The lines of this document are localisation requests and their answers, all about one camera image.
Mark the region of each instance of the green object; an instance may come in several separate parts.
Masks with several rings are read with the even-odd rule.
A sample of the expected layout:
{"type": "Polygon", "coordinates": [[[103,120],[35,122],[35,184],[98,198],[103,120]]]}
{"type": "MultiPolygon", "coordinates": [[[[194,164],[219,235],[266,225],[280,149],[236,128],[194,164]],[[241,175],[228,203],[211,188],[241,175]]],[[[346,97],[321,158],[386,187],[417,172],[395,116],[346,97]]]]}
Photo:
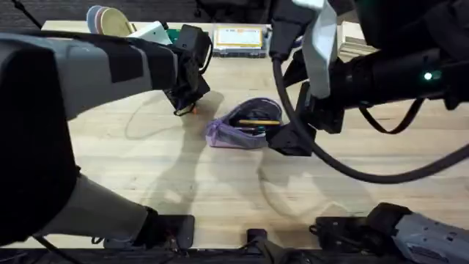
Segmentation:
{"type": "Polygon", "coordinates": [[[425,80],[430,81],[432,78],[433,78],[433,74],[432,74],[432,73],[425,73],[425,74],[424,74],[424,79],[425,79],[425,80]]]}
{"type": "Polygon", "coordinates": [[[166,33],[168,34],[169,39],[171,42],[175,43],[176,40],[179,38],[180,29],[167,29],[166,33]]]}
{"type": "Polygon", "coordinates": [[[441,71],[439,70],[424,73],[425,81],[433,81],[433,80],[438,80],[440,78],[441,78],[441,71]]]}

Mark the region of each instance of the pen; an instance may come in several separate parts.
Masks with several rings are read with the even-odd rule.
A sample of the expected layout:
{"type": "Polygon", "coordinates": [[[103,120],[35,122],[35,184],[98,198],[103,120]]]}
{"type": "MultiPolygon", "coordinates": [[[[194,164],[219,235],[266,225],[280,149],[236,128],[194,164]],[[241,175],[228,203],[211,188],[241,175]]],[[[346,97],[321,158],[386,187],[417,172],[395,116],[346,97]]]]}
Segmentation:
{"type": "Polygon", "coordinates": [[[280,125],[280,121],[275,120],[239,120],[243,125],[280,125]]]}

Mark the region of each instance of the purple pouch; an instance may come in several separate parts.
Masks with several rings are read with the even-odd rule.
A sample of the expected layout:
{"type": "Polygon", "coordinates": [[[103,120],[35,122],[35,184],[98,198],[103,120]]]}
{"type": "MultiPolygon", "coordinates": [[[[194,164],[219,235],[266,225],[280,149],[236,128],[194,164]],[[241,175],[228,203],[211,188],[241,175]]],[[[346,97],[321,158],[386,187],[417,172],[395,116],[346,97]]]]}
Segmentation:
{"type": "Polygon", "coordinates": [[[253,136],[233,128],[229,121],[247,111],[261,111],[271,120],[281,122],[281,107],[269,98],[254,98],[241,103],[227,115],[211,121],[207,125],[205,139],[211,147],[232,147],[252,150],[267,146],[265,134],[253,136]]]}

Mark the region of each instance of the black cylinder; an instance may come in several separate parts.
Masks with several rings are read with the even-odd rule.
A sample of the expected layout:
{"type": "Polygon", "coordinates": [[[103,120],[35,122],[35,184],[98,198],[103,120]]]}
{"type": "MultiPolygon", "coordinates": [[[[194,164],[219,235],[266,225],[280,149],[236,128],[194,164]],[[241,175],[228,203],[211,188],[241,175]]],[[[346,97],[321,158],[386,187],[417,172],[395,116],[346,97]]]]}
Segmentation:
{"type": "Polygon", "coordinates": [[[396,56],[377,52],[339,63],[330,72],[328,105],[337,109],[374,106],[444,93],[440,50],[396,56]]]}

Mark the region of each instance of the black cable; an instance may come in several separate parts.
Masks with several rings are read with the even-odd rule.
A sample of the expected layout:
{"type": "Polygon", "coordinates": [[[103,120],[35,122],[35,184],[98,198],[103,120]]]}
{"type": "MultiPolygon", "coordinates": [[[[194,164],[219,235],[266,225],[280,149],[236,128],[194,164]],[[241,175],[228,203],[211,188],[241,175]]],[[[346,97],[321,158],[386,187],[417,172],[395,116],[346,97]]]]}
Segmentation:
{"type": "Polygon", "coordinates": [[[444,169],[447,169],[450,166],[453,166],[459,163],[460,161],[465,160],[469,156],[469,144],[467,144],[464,147],[456,150],[455,152],[445,156],[444,158],[441,158],[440,160],[437,160],[431,164],[428,164],[410,172],[400,173],[396,175],[373,175],[369,173],[359,172],[341,163],[340,161],[337,161],[335,158],[325,152],[320,146],[318,146],[314,142],[311,135],[309,135],[309,133],[303,127],[303,124],[300,122],[300,120],[295,114],[295,110],[293,109],[292,103],[290,102],[290,99],[288,97],[287,90],[285,89],[283,76],[281,72],[280,59],[273,59],[273,75],[276,81],[277,91],[278,95],[280,96],[280,100],[284,105],[285,111],[287,112],[290,122],[295,127],[295,130],[300,134],[300,137],[302,137],[304,140],[306,140],[309,145],[311,145],[313,153],[316,154],[320,159],[322,159],[327,165],[333,167],[337,171],[351,178],[361,180],[367,183],[406,183],[414,180],[419,180],[424,177],[428,177],[437,172],[441,172],[444,169]]]}
{"type": "Polygon", "coordinates": [[[60,257],[64,258],[65,260],[70,261],[73,264],[83,264],[82,262],[78,261],[77,259],[71,257],[68,254],[65,254],[62,250],[58,249],[56,246],[54,246],[51,242],[47,241],[43,237],[34,237],[34,239],[39,242],[41,245],[43,245],[45,248],[47,248],[50,252],[53,252],[60,257]]]}
{"type": "Polygon", "coordinates": [[[205,62],[204,67],[199,71],[199,74],[204,74],[207,71],[208,65],[210,64],[210,61],[212,60],[212,55],[213,55],[213,42],[210,40],[210,52],[208,54],[208,59],[207,62],[205,62]]]}
{"type": "Polygon", "coordinates": [[[39,29],[41,29],[43,27],[43,25],[41,23],[39,23],[39,21],[33,15],[31,15],[30,12],[28,12],[28,10],[26,10],[23,3],[21,3],[18,0],[12,0],[12,3],[15,5],[15,8],[17,10],[20,10],[39,29]]]}
{"type": "Polygon", "coordinates": [[[424,98],[418,98],[413,101],[412,106],[410,106],[409,111],[407,111],[404,119],[396,126],[395,129],[391,131],[387,131],[384,129],[382,125],[379,124],[378,121],[376,121],[375,118],[368,112],[368,110],[364,107],[360,107],[361,114],[363,117],[365,117],[366,121],[377,131],[385,134],[390,134],[390,135],[396,135],[398,133],[401,133],[404,131],[406,128],[409,127],[409,125],[412,123],[412,121],[416,118],[418,111],[420,111],[420,108],[422,107],[422,104],[424,104],[425,99],[424,98]]]}

